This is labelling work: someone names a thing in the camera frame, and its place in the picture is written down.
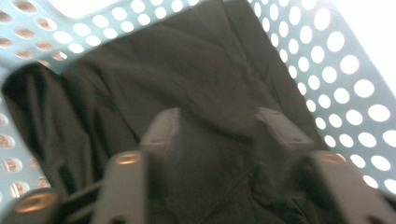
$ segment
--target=black cloth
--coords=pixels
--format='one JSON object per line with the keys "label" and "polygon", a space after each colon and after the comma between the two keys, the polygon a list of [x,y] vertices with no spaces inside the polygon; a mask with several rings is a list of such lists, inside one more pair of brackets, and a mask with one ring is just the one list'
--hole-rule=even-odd
{"label": "black cloth", "polygon": [[[152,200],[153,222],[298,223],[288,221],[303,216],[298,206],[261,182],[264,165],[249,153],[259,106],[284,113],[325,148],[288,69],[243,0],[204,2],[93,50],[61,76],[39,63],[24,66],[3,93],[23,140],[63,196],[101,179],[112,155],[135,150],[159,112],[180,107],[201,120],[205,128],[194,134],[205,144],[195,143],[179,174],[190,181],[180,183],[182,197]],[[189,169],[199,151],[213,159]],[[206,183],[196,187],[199,194],[187,190],[199,182]]]}

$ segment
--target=light blue basket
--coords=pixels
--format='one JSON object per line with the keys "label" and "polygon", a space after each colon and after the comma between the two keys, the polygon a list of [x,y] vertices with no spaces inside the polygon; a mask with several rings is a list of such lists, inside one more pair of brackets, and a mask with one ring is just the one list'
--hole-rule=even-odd
{"label": "light blue basket", "polygon": [[[328,1],[248,1],[329,148],[359,167],[368,185],[396,194],[395,98],[339,12]],[[34,61],[59,73],[91,49],[199,2],[121,0],[71,19],[46,0],[3,0],[0,78],[3,83],[13,70]],[[50,186],[4,102],[0,102],[0,162],[1,218],[12,199]]]}

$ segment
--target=perforated plastic wall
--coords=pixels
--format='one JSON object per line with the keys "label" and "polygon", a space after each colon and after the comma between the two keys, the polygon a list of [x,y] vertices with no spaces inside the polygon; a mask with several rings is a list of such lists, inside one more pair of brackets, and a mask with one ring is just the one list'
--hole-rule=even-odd
{"label": "perforated plastic wall", "polygon": [[[396,104],[383,78],[329,1],[248,0],[278,49],[329,148],[373,188],[396,194]],[[72,20],[45,0],[0,3],[0,78],[39,60],[55,72],[107,41],[199,0],[125,0]],[[0,218],[10,200],[49,185],[0,102]]]}

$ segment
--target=laundry basket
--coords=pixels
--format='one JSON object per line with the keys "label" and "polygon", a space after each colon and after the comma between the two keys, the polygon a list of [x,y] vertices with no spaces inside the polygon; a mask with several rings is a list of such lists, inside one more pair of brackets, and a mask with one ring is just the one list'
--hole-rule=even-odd
{"label": "laundry basket", "polygon": [[[248,1],[329,149],[359,167],[369,186],[396,194],[395,97],[342,15],[329,1]],[[112,0],[101,1],[103,8],[93,0],[52,2],[0,3],[2,82],[35,61],[61,72],[91,49],[203,1]],[[13,199],[50,186],[1,101],[0,161],[1,218]]]}

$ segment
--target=black fabric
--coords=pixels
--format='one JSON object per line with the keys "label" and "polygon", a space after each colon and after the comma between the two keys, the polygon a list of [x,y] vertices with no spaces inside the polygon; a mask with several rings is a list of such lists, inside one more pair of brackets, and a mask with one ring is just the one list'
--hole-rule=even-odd
{"label": "black fabric", "polygon": [[284,113],[318,149],[325,147],[243,0],[207,1],[93,50],[61,76],[27,65],[7,79],[3,93],[21,136],[63,196],[101,179],[109,157],[135,150],[156,114],[180,107],[194,117],[186,138],[196,141],[176,166],[184,181],[150,201],[153,223],[306,222],[293,201],[271,188],[254,154],[256,108]]}

